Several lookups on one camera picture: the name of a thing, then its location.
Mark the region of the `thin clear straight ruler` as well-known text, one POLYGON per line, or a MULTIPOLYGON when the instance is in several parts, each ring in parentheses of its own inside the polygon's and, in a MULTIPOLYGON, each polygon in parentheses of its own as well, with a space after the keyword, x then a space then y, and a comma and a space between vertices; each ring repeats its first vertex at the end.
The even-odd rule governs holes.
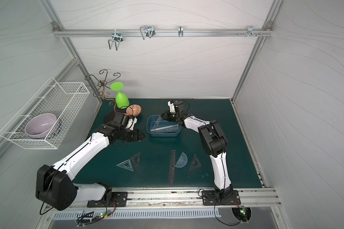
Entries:
POLYGON ((151 131, 153 133, 169 133, 169 132, 175 132, 179 130, 179 125, 170 125, 170 126, 163 126, 158 127, 155 129, 155 131, 151 131))

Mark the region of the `short clear stencil ruler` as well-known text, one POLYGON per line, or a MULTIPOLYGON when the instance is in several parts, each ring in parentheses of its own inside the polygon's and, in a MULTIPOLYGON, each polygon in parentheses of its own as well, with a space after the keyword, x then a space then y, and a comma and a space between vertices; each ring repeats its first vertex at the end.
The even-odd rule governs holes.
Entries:
POLYGON ((158 119, 156 120, 155 124, 151 128, 151 131, 155 131, 155 129, 159 126, 160 122, 162 121, 162 117, 158 116, 158 119))

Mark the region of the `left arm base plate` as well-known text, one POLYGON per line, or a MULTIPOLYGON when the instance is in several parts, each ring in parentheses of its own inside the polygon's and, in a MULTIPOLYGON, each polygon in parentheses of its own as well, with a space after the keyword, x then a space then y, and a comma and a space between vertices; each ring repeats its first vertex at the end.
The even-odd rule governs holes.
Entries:
POLYGON ((100 200, 88 201, 88 208, 101 207, 125 207, 127 203, 128 192, 107 192, 100 200))

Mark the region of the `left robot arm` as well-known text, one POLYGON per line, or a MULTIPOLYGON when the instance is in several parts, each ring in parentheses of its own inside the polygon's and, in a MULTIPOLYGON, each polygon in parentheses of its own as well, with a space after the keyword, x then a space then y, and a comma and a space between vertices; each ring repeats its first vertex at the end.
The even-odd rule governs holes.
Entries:
POLYGON ((100 151, 116 140, 140 142, 142 130, 130 130, 118 123, 101 125, 69 155, 54 163, 43 165, 37 171, 35 197, 56 210, 65 210, 73 203, 101 201, 111 203, 112 188, 103 183, 76 184, 74 179, 81 169, 100 151))

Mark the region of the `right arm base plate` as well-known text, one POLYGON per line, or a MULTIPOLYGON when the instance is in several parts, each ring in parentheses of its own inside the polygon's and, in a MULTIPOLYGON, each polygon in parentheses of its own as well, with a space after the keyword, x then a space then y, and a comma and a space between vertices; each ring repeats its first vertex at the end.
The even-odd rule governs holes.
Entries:
POLYGON ((203 190, 200 194, 204 206, 239 206, 241 199, 237 190, 220 194, 214 190, 203 190))

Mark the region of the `blue plastic storage box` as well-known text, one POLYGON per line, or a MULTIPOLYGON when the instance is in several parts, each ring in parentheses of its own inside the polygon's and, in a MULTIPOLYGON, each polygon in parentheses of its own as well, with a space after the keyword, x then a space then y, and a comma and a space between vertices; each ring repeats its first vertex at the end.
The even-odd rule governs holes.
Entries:
POLYGON ((159 124, 154 127, 160 116, 151 115, 147 120, 146 130, 152 137, 176 137, 179 135, 182 127, 177 123, 168 122, 161 119, 159 124))

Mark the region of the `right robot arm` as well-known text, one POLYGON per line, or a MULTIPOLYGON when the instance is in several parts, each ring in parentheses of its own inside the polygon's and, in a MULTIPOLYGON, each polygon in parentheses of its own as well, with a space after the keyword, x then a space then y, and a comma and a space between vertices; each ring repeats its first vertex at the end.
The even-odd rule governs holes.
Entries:
POLYGON ((173 113, 166 111, 160 117, 168 122, 177 123, 186 129, 194 130, 199 134, 202 147, 206 154, 209 155, 212 163, 217 199, 222 201, 233 194, 226 164, 227 138, 220 124, 216 120, 204 121, 186 112, 173 113))

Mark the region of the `long clear stencil ruler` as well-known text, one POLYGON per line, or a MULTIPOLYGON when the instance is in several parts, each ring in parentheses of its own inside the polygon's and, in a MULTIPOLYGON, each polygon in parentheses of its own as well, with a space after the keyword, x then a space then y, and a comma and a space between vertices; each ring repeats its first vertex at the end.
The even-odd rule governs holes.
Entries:
POLYGON ((181 131, 180 127, 171 127, 171 128, 157 128, 154 131, 151 131, 152 134, 158 134, 158 135, 162 135, 162 134, 167 134, 167 135, 173 135, 173 134, 178 134, 181 131))

